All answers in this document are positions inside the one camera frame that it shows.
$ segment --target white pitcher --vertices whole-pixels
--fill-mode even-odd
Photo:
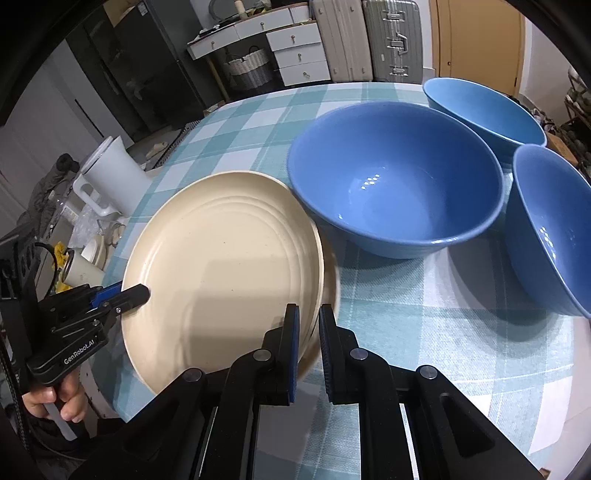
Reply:
[[[72,189],[98,216],[120,213],[130,217],[150,183],[151,179],[125,151],[121,137],[107,137],[84,163]],[[100,195],[103,206],[83,190],[85,185]]]

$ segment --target cable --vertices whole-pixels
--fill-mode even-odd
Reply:
[[[53,448],[51,448],[51,447],[48,447],[48,446],[45,444],[45,442],[44,442],[44,441],[42,441],[42,440],[39,438],[39,436],[38,436],[38,435],[36,435],[36,434],[34,433],[34,430],[33,430],[33,429],[31,429],[31,431],[33,432],[33,437],[35,438],[35,441],[39,442],[39,444],[40,444],[40,445],[41,445],[43,448],[45,448],[46,450],[48,450],[49,452],[51,452],[51,453],[53,453],[53,454],[55,454],[55,455],[58,455],[58,456],[60,456],[60,457],[67,458],[68,460],[75,460],[75,461],[77,461],[77,462],[84,462],[84,461],[86,460],[86,459],[84,459],[84,458],[78,458],[78,457],[74,457],[74,456],[71,456],[71,455],[67,455],[67,454],[65,454],[65,453],[63,453],[63,452],[58,452],[57,450],[54,450]]]
[[[12,396],[12,401],[17,414],[17,434],[20,437],[21,443],[23,447],[25,447],[25,450],[29,455],[32,455],[31,431],[29,430],[27,424],[25,405],[22,402],[22,397],[17,384],[17,377],[14,374],[14,371],[12,371],[12,365],[8,356],[8,351],[6,350],[6,345],[4,345],[4,340],[2,338],[0,338],[0,364],[2,364],[2,369],[6,375],[8,388],[10,390],[10,395]]]
[[[44,248],[45,250],[47,250],[53,259],[53,279],[51,280],[51,284],[49,285],[49,288],[47,289],[47,293],[45,294],[45,297],[44,297],[44,298],[47,298],[49,296],[49,294],[51,293],[53,287],[57,283],[57,270],[59,268],[57,266],[57,258],[56,258],[55,253],[53,252],[53,248],[51,247],[51,245],[43,244],[41,242],[35,242],[35,246],[40,247],[40,248]]]

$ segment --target table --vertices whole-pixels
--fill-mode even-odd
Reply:
[[[225,170],[261,171],[289,184],[285,159],[298,133],[323,113],[368,100],[427,104],[419,85],[341,83],[270,93],[208,116],[138,206],[105,284],[123,277],[139,233],[181,188]],[[511,174],[505,182],[508,192]],[[338,324],[392,365],[436,366],[540,467],[560,437],[568,408],[573,319],[528,299],[505,251],[502,221],[467,243],[406,261],[368,254],[320,226],[340,265]],[[111,335],[92,369],[103,395],[129,420],[152,394],[134,373],[120,328]],[[321,362],[298,383],[292,407],[264,408],[259,431],[258,480],[359,477],[357,408],[327,402]]]

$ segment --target wicker basket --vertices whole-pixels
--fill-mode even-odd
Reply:
[[[245,57],[237,57],[226,63],[227,71],[236,82],[238,90],[252,90],[273,79],[273,71],[265,50],[257,50]]]

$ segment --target bowl rim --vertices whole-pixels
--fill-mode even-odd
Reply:
[[[370,103],[373,103],[375,105],[390,105],[395,108],[411,108],[411,109],[416,109],[416,110],[421,110],[423,112],[426,112],[428,115],[440,116],[441,119],[443,119],[444,121],[448,121],[448,122],[455,124],[459,128],[463,129],[465,133],[467,133],[468,135],[471,135],[472,138],[474,138],[477,142],[480,142],[482,147],[488,153],[487,156],[489,157],[490,161],[495,166],[496,179],[498,182],[497,199],[495,202],[495,207],[492,209],[491,213],[483,221],[481,221],[476,227],[471,228],[470,230],[464,231],[458,235],[448,236],[445,238],[436,238],[433,240],[404,240],[404,239],[394,239],[394,238],[383,237],[383,236],[376,235],[374,233],[371,233],[371,232],[361,229],[361,228],[352,228],[350,225],[345,224],[345,222],[339,218],[333,219],[333,218],[326,216],[318,208],[316,208],[315,205],[313,205],[311,202],[309,202],[308,199],[306,199],[304,196],[300,195],[299,192],[301,191],[301,189],[296,188],[297,182],[294,182],[294,177],[293,177],[293,173],[292,173],[293,164],[291,161],[291,154],[293,152],[294,145],[296,144],[298,139],[300,139],[302,137],[302,135],[304,135],[308,130],[313,128],[314,124],[316,124],[316,122],[318,122],[319,120],[323,119],[324,121],[326,121],[326,119],[338,115],[343,110],[357,109],[357,108],[360,108],[361,106],[364,106],[364,105],[367,105]],[[370,240],[384,242],[386,244],[405,245],[405,246],[409,246],[409,247],[432,247],[434,245],[453,245],[453,244],[467,241],[470,238],[474,238],[475,236],[478,236],[482,232],[487,230],[493,224],[493,222],[498,218],[499,214],[501,213],[501,209],[503,207],[503,203],[505,200],[504,175],[503,175],[503,171],[501,169],[501,164],[499,164],[499,161],[497,160],[496,155],[491,150],[491,148],[488,146],[488,144],[474,130],[472,130],[467,125],[463,124],[459,120],[453,118],[452,116],[450,116],[446,113],[440,112],[440,111],[435,110],[433,108],[429,108],[428,106],[419,105],[417,103],[403,102],[400,100],[362,100],[361,102],[356,103],[354,105],[348,105],[348,106],[344,106],[341,108],[337,108],[335,110],[331,110],[330,112],[325,113],[324,115],[321,115],[320,117],[316,118],[302,132],[300,132],[300,134],[296,137],[296,139],[291,143],[290,149],[287,153],[287,174],[289,176],[292,189],[294,190],[294,193],[296,194],[296,196],[310,210],[312,210],[316,215],[318,215],[320,218],[322,218],[323,220],[325,220],[329,224],[334,225],[345,232],[352,233],[354,235],[359,235],[364,238],[368,238]]]
[[[531,218],[529,209],[527,208],[527,204],[524,199],[523,191],[521,190],[521,185],[519,184],[518,170],[519,170],[519,163],[522,163],[524,161],[524,160],[522,160],[522,156],[532,150],[545,154],[545,157],[542,161],[554,162],[555,164],[559,165],[563,169],[563,171],[566,172],[566,175],[573,177],[573,178],[577,178],[576,180],[573,180],[574,182],[582,182],[582,184],[584,184],[586,186],[586,188],[590,189],[590,190],[591,190],[591,185],[589,185],[587,183],[587,180],[585,180],[583,178],[583,176],[577,171],[577,169],[574,168],[567,160],[565,160],[563,157],[558,155],[556,152],[550,150],[549,148],[541,147],[540,145],[535,145],[535,144],[525,144],[522,147],[519,147],[517,149],[517,151],[515,152],[515,155],[513,157],[513,183],[515,184],[515,187],[517,188],[517,192],[519,193],[519,198],[521,199],[521,203],[524,207],[524,211],[525,211],[525,214],[527,215],[527,219],[529,220],[530,225],[535,232],[535,237],[537,238],[541,249],[544,251],[544,255],[546,256],[546,258],[550,262],[552,269],[554,270],[554,272],[556,273],[556,275],[560,279],[560,284],[562,285],[563,290],[569,296],[570,300],[577,307],[579,312],[584,317],[591,319],[591,313],[589,311],[587,311],[587,309],[584,308],[581,305],[581,303],[577,300],[577,298],[573,295],[570,287],[566,284],[560,271],[558,270],[555,263],[550,258],[550,254],[546,250],[546,247],[544,246],[540,236],[537,234],[537,227]]]
[[[482,89],[485,90],[490,90],[493,93],[496,93],[497,96],[501,97],[503,99],[504,102],[511,102],[513,105],[515,105],[516,107],[519,107],[521,110],[524,111],[525,114],[529,115],[532,119],[532,121],[535,122],[535,124],[538,126],[538,130],[542,133],[542,136],[544,137],[544,141],[541,144],[532,144],[532,143],[524,143],[524,142],[519,142],[517,140],[513,140],[512,138],[506,137],[505,135],[501,135],[500,133],[494,132],[493,130],[490,130],[487,127],[483,127],[482,125],[479,125],[477,123],[474,123],[471,120],[468,120],[466,117],[464,117],[463,115],[460,115],[459,113],[456,112],[452,112],[454,115],[457,115],[458,118],[461,118],[463,121],[469,123],[470,125],[473,125],[476,128],[479,128],[481,130],[484,130],[485,132],[493,135],[494,137],[497,138],[501,138],[509,143],[511,143],[512,145],[516,146],[516,147],[520,147],[522,145],[539,145],[541,147],[545,147],[548,144],[548,137],[546,137],[546,133],[544,132],[544,129],[540,126],[540,124],[535,120],[535,118],[527,112],[527,110],[525,110],[521,105],[519,105],[518,103],[515,103],[513,100],[511,100],[509,97],[505,96],[505,94],[501,93],[501,92],[497,92],[495,89],[492,89],[490,87],[487,87],[486,85],[482,85],[480,83],[477,82],[471,82],[470,80],[465,80],[465,79],[457,79],[457,78],[452,78],[452,77],[435,77],[432,79],[427,80],[425,83],[423,83],[423,93],[425,95],[427,95],[427,97],[430,100],[433,100],[434,102],[436,102],[438,105],[441,105],[443,108],[445,108],[447,111],[451,112],[451,110],[449,108],[447,108],[446,106],[444,106],[442,103],[438,102],[437,100],[435,100],[435,98],[433,98],[433,95],[429,95],[427,93],[427,86],[430,83],[440,83],[440,82],[451,82],[451,83],[455,83],[455,82],[461,82],[461,83],[471,83],[473,85],[476,85]]]

